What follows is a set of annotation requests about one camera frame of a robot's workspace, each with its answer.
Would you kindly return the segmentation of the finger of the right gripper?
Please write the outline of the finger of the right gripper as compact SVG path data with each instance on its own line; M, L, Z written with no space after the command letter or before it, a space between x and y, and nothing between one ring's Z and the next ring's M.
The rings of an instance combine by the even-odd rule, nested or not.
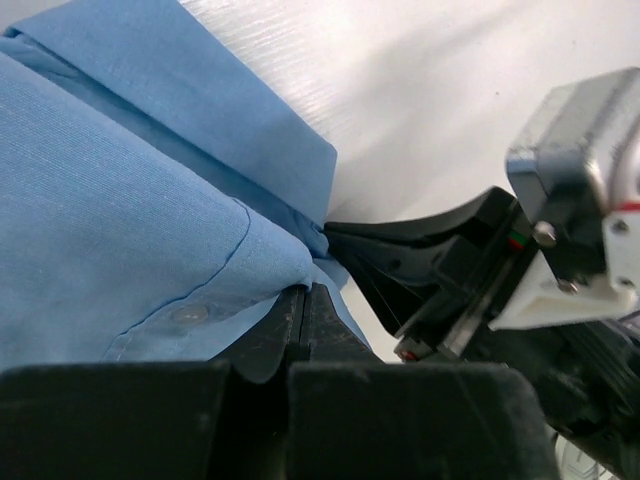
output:
M484 192L434 216L390 223L329 222L324 233L343 265L394 280L470 280L500 253L500 194Z
M349 259L345 268L385 331L395 338L403 334L409 319L439 291L434 285L409 288L359 259Z

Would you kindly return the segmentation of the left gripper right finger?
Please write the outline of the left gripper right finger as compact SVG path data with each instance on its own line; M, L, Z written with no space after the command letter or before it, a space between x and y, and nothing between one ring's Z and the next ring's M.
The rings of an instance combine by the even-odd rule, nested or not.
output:
M495 364L330 361L339 320L315 285L311 358L288 374L291 479L555 479L532 386Z

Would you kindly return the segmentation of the light blue long sleeve shirt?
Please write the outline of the light blue long sleeve shirt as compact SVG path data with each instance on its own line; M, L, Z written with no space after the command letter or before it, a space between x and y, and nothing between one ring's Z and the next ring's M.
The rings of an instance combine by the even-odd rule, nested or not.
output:
M325 285L337 154L176 1L1 36L1 366L209 359Z

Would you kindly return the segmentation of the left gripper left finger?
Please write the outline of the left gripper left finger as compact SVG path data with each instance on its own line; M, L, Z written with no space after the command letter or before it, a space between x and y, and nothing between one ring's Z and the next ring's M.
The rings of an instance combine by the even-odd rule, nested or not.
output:
M285 290L206 361L40 365L1 376L5 479L282 479L286 365L306 303Z

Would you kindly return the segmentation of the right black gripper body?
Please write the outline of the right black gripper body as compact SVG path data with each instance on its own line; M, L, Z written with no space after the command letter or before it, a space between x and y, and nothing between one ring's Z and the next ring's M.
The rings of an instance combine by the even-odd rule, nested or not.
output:
M547 423L618 479L639 475L639 336L613 319L526 330L490 324L540 249L517 200L500 188L500 253L470 280L402 280L439 291L397 338L405 362L460 360L503 364L534 387Z

